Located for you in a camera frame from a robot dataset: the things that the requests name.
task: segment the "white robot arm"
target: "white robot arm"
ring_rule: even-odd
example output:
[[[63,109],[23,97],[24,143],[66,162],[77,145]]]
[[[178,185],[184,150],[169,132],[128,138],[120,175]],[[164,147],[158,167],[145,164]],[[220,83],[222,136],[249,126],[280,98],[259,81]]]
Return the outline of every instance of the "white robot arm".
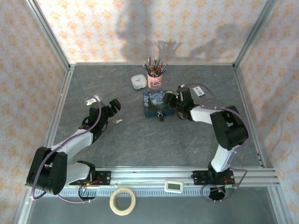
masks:
[[[31,187],[34,185],[38,169],[46,156],[49,158],[38,177],[37,189],[56,195],[66,184],[74,181],[85,179],[94,181],[95,165],[85,161],[78,161],[69,166],[67,163],[80,150],[93,144],[106,129],[108,118],[113,117],[121,109],[117,99],[110,101],[110,105],[102,105],[99,108],[98,103],[92,103],[89,116],[83,120],[82,125],[72,136],[49,148],[37,149],[27,176],[27,185]]]
[[[235,114],[228,111],[205,109],[195,105],[188,87],[179,86],[177,95],[166,93],[163,102],[182,113],[190,121],[205,122],[213,125],[219,143],[215,157],[208,166],[209,182],[216,184],[229,171],[232,153],[248,138],[245,125]],[[227,107],[238,113],[234,106]]]

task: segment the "masking tape roll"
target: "masking tape roll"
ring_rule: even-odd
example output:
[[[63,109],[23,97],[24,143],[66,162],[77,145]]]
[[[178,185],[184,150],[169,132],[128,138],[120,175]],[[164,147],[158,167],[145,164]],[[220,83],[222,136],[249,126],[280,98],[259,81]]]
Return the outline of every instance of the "masking tape roll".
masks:
[[[125,210],[119,210],[116,207],[116,203],[115,203],[116,196],[122,192],[128,193],[131,196],[131,204]],[[136,204],[136,197],[135,197],[133,191],[131,191],[129,188],[118,188],[113,192],[113,194],[110,197],[110,208],[116,215],[119,215],[119,216],[125,216],[127,214],[130,214],[133,211],[135,204]]]

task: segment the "orange floral pattern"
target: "orange floral pattern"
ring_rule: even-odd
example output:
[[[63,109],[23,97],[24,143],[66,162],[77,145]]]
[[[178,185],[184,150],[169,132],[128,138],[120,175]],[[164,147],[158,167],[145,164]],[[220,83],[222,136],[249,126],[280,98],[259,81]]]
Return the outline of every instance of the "orange floral pattern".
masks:
[[[70,63],[143,63],[160,55],[169,63],[198,64],[233,63],[266,0],[38,3]],[[157,48],[158,41],[165,46]]]
[[[24,0],[1,2],[0,39],[0,217],[10,224],[65,71]]]
[[[269,166],[299,220],[299,8],[280,0],[241,64],[245,96]]]

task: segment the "small white toy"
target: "small white toy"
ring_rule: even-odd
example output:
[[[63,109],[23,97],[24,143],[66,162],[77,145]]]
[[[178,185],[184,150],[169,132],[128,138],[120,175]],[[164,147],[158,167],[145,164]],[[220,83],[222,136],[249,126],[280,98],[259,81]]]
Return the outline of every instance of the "small white toy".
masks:
[[[132,82],[134,89],[136,89],[136,90],[144,88],[147,85],[146,78],[142,74],[133,76],[131,78],[131,82]]]

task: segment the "gray table surface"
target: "gray table surface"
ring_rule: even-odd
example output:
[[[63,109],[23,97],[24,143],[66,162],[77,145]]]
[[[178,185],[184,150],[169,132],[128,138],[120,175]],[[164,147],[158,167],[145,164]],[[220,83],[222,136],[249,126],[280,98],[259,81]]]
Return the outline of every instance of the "gray table surface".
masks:
[[[107,130],[91,146],[75,155],[71,163],[84,160],[96,166],[197,166],[207,167],[218,143],[213,127],[202,122],[182,121],[176,115],[144,116],[144,88],[135,90],[131,77],[145,74],[141,65],[76,65],[65,100],[55,144],[72,135],[88,116],[85,98],[100,94],[105,103],[117,98],[121,111],[109,119]],[[169,65],[160,90],[176,91],[181,84],[202,83],[217,99],[205,105],[235,105],[245,115],[231,66]],[[113,119],[122,119],[119,124]],[[232,166],[260,166],[254,143],[237,153]]]
[[[221,203],[200,197],[137,197],[132,213],[118,216],[109,206],[109,197],[90,204],[71,204],[57,197],[33,202],[29,224],[276,224],[267,188],[239,188]],[[129,197],[116,205],[126,209]]]

